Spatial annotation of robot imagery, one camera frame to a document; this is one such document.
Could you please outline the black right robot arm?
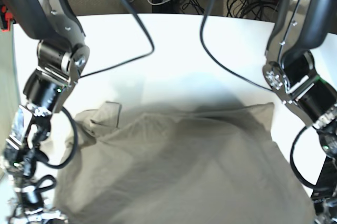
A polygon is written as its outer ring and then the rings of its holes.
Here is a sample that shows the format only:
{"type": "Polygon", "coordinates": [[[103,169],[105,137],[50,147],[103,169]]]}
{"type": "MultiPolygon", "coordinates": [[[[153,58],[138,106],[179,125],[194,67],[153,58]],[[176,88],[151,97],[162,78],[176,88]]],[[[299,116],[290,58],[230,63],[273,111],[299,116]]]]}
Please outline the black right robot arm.
{"type": "Polygon", "coordinates": [[[49,137],[51,117],[66,112],[64,103],[75,88],[90,50],[85,33],[67,0],[2,0],[15,22],[38,40],[38,65],[24,86],[26,101],[18,107],[5,140],[1,165],[17,199],[8,223],[67,223],[67,215],[45,206],[43,193],[56,179],[34,174],[38,162],[48,164],[40,150],[49,137]]]}

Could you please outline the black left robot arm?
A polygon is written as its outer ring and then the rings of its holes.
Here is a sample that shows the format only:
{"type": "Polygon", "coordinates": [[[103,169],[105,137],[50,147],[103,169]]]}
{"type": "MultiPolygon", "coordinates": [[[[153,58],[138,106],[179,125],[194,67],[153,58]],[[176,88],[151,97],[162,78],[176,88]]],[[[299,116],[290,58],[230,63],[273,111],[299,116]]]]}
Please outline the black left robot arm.
{"type": "Polygon", "coordinates": [[[315,69],[312,50],[324,42],[336,14],[336,0],[280,0],[267,42],[263,75],[282,103],[319,136],[336,160],[336,89],[315,69]]]}

